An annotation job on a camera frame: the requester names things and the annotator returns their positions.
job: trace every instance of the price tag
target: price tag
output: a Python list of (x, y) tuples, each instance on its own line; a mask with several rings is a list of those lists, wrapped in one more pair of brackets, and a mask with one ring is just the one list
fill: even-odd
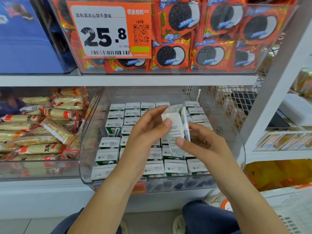
[(67, 0), (85, 58), (151, 58), (151, 3)]

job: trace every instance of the qr code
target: qr code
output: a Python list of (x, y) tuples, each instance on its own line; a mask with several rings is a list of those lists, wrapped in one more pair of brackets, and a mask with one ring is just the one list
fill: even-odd
[(149, 25), (133, 25), (135, 43), (149, 43)]

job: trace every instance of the price number 25.8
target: price number 25.8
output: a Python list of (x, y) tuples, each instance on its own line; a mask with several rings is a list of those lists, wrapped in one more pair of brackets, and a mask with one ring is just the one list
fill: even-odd
[[(109, 28), (96, 28), (96, 32), (97, 32), (97, 37), (99, 39), (106, 40), (106, 41), (105, 42), (101, 40), (99, 42), (93, 41), (96, 38), (96, 33), (94, 32), (93, 29), (89, 27), (85, 27), (81, 30), (81, 33), (90, 34), (90, 36), (85, 40), (85, 46), (96, 47), (100, 45), (102, 47), (109, 47), (112, 44), (111, 37), (107, 35), (110, 32)], [(118, 29), (118, 38), (121, 40), (124, 40), (127, 38), (125, 29), (123, 28)]]

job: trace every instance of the white shelf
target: white shelf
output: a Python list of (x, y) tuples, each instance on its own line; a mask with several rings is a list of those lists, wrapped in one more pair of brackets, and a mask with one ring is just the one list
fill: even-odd
[(257, 75), (0, 75), (1, 86), (197, 86), (254, 85)]
[(258, 161), (289, 160), (311, 158), (311, 150), (297, 151), (255, 151), (246, 156), (246, 164)]

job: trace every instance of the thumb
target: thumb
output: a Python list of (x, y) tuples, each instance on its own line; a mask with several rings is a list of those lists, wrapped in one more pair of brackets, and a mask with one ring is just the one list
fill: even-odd
[(177, 138), (176, 144), (185, 152), (197, 157), (204, 164), (209, 164), (211, 157), (215, 155), (215, 152), (209, 149), (202, 148), (198, 146), (197, 144), (189, 142), (188, 140), (183, 139), (183, 138)]
[(170, 129), (170, 126), (171, 126), (171, 120), (169, 118), (166, 118), (162, 123), (160, 123), (153, 130), (150, 130), (149, 132), (145, 133), (144, 137), (146, 137), (146, 140), (148, 140), (148, 142), (152, 144), (156, 140), (162, 138), (165, 134), (167, 134)]

